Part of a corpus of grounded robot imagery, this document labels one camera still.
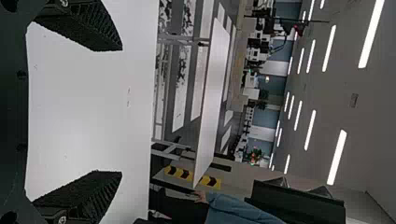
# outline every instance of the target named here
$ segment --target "white panel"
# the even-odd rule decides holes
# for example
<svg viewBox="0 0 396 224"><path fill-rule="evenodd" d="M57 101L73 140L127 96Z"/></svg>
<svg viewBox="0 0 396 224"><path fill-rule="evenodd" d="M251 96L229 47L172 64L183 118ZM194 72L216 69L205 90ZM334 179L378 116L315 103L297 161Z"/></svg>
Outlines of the white panel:
<svg viewBox="0 0 396 224"><path fill-rule="evenodd" d="M230 87L231 70L233 68L233 50L235 48L236 27L233 26L233 35L231 37L230 54L228 55L227 77L225 80L225 88L223 93L223 101L227 100L228 89Z"/></svg>
<svg viewBox="0 0 396 224"><path fill-rule="evenodd" d="M223 151L223 155L227 155L228 154L228 147L225 148L225 150Z"/></svg>
<svg viewBox="0 0 396 224"><path fill-rule="evenodd" d="M219 3L218 20L219 20L221 26L224 25L224 16L225 16L224 7L221 3Z"/></svg>
<svg viewBox="0 0 396 224"><path fill-rule="evenodd" d="M204 11L202 13L200 37L209 38L210 29L212 28L214 0L204 1Z"/></svg>
<svg viewBox="0 0 396 224"><path fill-rule="evenodd" d="M230 17L227 17L227 24L226 24L226 30L228 34L231 34L231 26L233 25L233 21L231 20Z"/></svg>
<svg viewBox="0 0 396 224"><path fill-rule="evenodd" d="M210 45L201 130L195 159L194 188L213 161L229 45L230 35L219 20L215 19Z"/></svg>
<svg viewBox="0 0 396 224"><path fill-rule="evenodd" d="M191 58L191 46L180 47L179 60L185 64L184 68L180 68L179 76L177 77L176 83L176 95L175 95L175 108L172 132L177 131L184 125L184 117L186 114L186 101L187 101L187 88L189 86L190 76L190 58Z"/></svg>
<svg viewBox="0 0 396 224"><path fill-rule="evenodd" d="M224 127L227 126L228 122L230 122L232 118L233 118L233 111L227 110L227 112L225 112Z"/></svg>
<svg viewBox="0 0 396 224"><path fill-rule="evenodd" d="M147 217L149 207L159 5L103 2L123 51L93 52L36 23L28 28L25 188L34 200L93 170L121 171L120 187L101 223L131 223Z"/></svg>
<svg viewBox="0 0 396 224"><path fill-rule="evenodd" d="M207 64L207 48L198 48L197 68L195 70L194 95L192 99L191 120L201 116L202 100Z"/></svg>
<svg viewBox="0 0 396 224"><path fill-rule="evenodd" d="M266 142L274 142L275 132L276 132L275 129L252 125L250 127L250 134L248 135L248 137L260 139Z"/></svg>
<svg viewBox="0 0 396 224"><path fill-rule="evenodd" d="M260 69L261 74L285 77L288 75L289 63L280 61L267 61Z"/></svg>
<svg viewBox="0 0 396 224"><path fill-rule="evenodd" d="M230 128L228 128L227 132L221 138L221 148L220 149L223 149L225 147L225 145L228 143L228 139L230 139L230 136L231 136L231 128L232 127L233 127L233 125L230 125Z"/></svg>
<svg viewBox="0 0 396 224"><path fill-rule="evenodd" d="M155 139L163 139L163 126L155 125Z"/></svg>
<svg viewBox="0 0 396 224"><path fill-rule="evenodd" d="M181 29L181 34L184 36L193 36L195 5L196 0L184 0L183 26ZM172 132L175 132L184 126L187 103L187 88L189 86L190 76L190 61L191 46L181 46L179 63L183 66L179 67L177 76Z"/></svg>

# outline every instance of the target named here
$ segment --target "light panel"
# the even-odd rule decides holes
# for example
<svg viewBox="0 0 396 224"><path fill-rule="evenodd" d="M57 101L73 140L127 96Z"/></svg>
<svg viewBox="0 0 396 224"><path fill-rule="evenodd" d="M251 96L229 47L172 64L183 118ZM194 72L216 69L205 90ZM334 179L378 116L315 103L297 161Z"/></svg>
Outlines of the light panel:
<svg viewBox="0 0 396 224"><path fill-rule="evenodd" d="M347 140L347 132L341 130L338 137L337 147L335 148L334 158L332 159L332 168L330 169L328 185L333 185L337 175L338 165L340 164L341 156L343 155L344 146Z"/></svg>
<svg viewBox="0 0 396 224"><path fill-rule="evenodd" d="M312 19L312 13L314 12L314 5L315 5L315 0L311 1L311 8L309 9L309 15L308 15L308 20L311 21Z"/></svg>
<svg viewBox="0 0 396 224"><path fill-rule="evenodd" d="M301 114L301 107L302 106L303 106L303 101L300 101L300 103L298 104L296 121L294 123L294 131L297 131L298 121L300 120L300 114Z"/></svg>
<svg viewBox="0 0 396 224"><path fill-rule="evenodd" d="M294 95L291 96L291 102L290 102L290 110L289 110L289 115L288 115L288 119L291 118L291 113L293 111L293 105L294 105Z"/></svg>
<svg viewBox="0 0 396 224"><path fill-rule="evenodd" d="M301 65L303 64L304 52L305 52L305 48L302 48L301 55L300 55L300 62L298 63L297 74L300 74L300 72L301 72Z"/></svg>
<svg viewBox="0 0 396 224"><path fill-rule="evenodd" d="M385 0L376 0L373 16L370 21L370 26L367 31L366 40L364 42L363 51L361 52L361 60L359 61L359 68L365 68L369 61L370 52L373 47L376 29L379 24L379 19L381 18L382 9L384 8Z"/></svg>
<svg viewBox="0 0 396 224"><path fill-rule="evenodd" d="M290 92L288 92L288 94L286 94L285 112L288 110L289 96L290 96Z"/></svg>
<svg viewBox="0 0 396 224"><path fill-rule="evenodd" d="M285 172L283 172L283 174L285 174L285 175L288 173L289 164L290 164L290 154L288 155L288 158L286 159Z"/></svg>
<svg viewBox="0 0 396 224"><path fill-rule="evenodd" d="M332 52L332 42L334 41L335 29L336 28L337 28L337 26L334 25L332 27L332 31L330 32L329 44L327 45L327 50L326 50L326 55L324 57L322 72L326 72L327 65L329 64L330 53Z"/></svg>
<svg viewBox="0 0 396 224"><path fill-rule="evenodd" d="M280 120L277 121L275 137L277 137L277 134L279 133L279 125L280 125Z"/></svg>
<svg viewBox="0 0 396 224"><path fill-rule="evenodd" d="M312 134L312 129L314 128L316 116L317 116L317 111L313 110L312 116L311 116L311 121L309 122L308 133L306 134L306 139L305 139L305 145L304 145L305 151L308 150L309 142L311 141L311 134Z"/></svg>
<svg viewBox="0 0 396 224"><path fill-rule="evenodd" d="M282 131L283 131L283 129L280 129L280 131L279 131L279 137L277 138L277 144L276 144L277 147L279 147L279 145L280 145L280 138L282 137Z"/></svg>
<svg viewBox="0 0 396 224"><path fill-rule="evenodd" d="M317 44L317 40L314 39L312 41L311 52L309 53L308 66L306 67L306 73L307 74L311 70L311 63L312 63L312 58L314 57L315 45L316 44Z"/></svg>
<svg viewBox="0 0 396 224"><path fill-rule="evenodd" d="M293 64L293 57L290 57L288 75L290 75L290 72L291 72L291 65L292 65L292 64Z"/></svg>
<svg viewBox="0 0 396 224"><path fill-rule="evenodd" d="M303 21L305 21L306 11L303 12Z"/></svg>
<svg viewBox="0 0 396 224"><path fill-rule="evenodd" d="M271 159L270 159L270 165L269 165L269 167L272 166L272 161L273 161L273 159L274 159L274 152L271 154Z"/></svg>

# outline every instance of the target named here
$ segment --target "white board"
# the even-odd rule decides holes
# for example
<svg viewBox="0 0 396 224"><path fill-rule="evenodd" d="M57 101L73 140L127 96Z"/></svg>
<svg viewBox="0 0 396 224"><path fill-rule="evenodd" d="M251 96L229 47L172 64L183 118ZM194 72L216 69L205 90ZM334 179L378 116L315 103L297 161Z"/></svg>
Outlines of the white board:
<svg viewBox="0 0 396 224"><path fill-rule="evenodd" d="M195 158L193 187L209 168L215 153L219 112L225 78L230 35L219 20L214 20L207 70L201 130Z"/></svg>
<svg viewBox="0 0 396 224"><path fill-rule="evenodd" d="M236 27L233 27L233 35L231 37L231 46L230 46L230 54L228 56L228 65L227 65L227 77L225 80L225 88L223 93L223 102L227 100L228 97L228 89L230 88L230 77L231 71L233 69L233 50L235 48L235 37L236 37Z"/></svg>
<svg viewBox="0 0 396 224"><path fill-rule="evenodd" d="M226 24L226 30L228 34L231 34L231 26L233 25L233 21L231 20L230 17L227 17L227 24Z"/></svg>
<svg viewBox="0 0 396 224"><path fill-rule="evenodd" d="M233 111L227 110L227 112L225 112L224 127L227 126L228 122L230 122L232 118L233 118Z"/></svg>
<svg viewBox="0 0 396 224"><path fill-rule="evenodd" d="M219 20L221 26L224 25L224 16L225 16L224 6L221 3L219 3L218 20Z"/></svg>
<svg viewBox="0 0 396 224"><path fill-rule="evenodd" d="M195 70L194 95L192 98L191 120L201 116L202 100L204 97L204 85L206 75L208 48L198 48L197 67Z"/></svg>
<svg viewBox="0 0 396 224"><path fill-rule="evenodd" d="M227 132L221 138L221 148L220 148L220 150L223 150L225 145L228 143L228 140L230 139L230 136L231 136L231 128L232 127L233 127L233 125L230 125L230 128L228 128Z"/></svg>
<svg viewBox="0 0 396 224"><path fill-rule="evenodd" d="M213 17L213 6L214 0L205 0L204 1L204 9L202 12L202 21L201 21L201 38L209 38L210 30L212 28L212 17Z"/></svg>
<svg viewBox="0 0 396 224"><path fill-rule="evenodd" d="M121 171L120 187L101 223L133 223L147 217L149 206L159 3L103 2L123 51L92 52L35 23L28 28L25 187L34 200L90 171Z"/></svg>

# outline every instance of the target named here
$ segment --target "person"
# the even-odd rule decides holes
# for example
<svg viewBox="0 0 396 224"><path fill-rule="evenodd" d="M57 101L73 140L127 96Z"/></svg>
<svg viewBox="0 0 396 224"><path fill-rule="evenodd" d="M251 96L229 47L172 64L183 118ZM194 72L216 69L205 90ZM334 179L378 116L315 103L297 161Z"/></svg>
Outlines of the person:
<svg viewBox="0 0 396 224"><path fill-rule="evenodd" d="M195 191L197 200L167 197L165 189L149 192L148 208L170 218L172 224L285 224L281 219L234 197Z"/></svg>

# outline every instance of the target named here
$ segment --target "workstation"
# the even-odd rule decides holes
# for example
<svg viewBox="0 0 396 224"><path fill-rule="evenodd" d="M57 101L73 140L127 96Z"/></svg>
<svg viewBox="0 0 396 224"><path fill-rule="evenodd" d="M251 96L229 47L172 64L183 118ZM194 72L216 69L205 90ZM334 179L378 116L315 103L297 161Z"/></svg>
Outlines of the workstation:
<svg viewBox="0 0 396 224"><path fill-rule="evenodd" d="M289 114L290 100L262 91L282 76L263 70L329 19L304 21L311 1L287 18L282 4L2 0L0 223L178 223L205 191L214 198L191 206L202 223L266 223L246 208L268 223L391 224L364 192L288 172L286 121L257 124L262 110ZM272 153L254 154L261 141ZM241 209L214 215L227 209L214 202ZM373 217L359 215L361 202Z"/></svg>

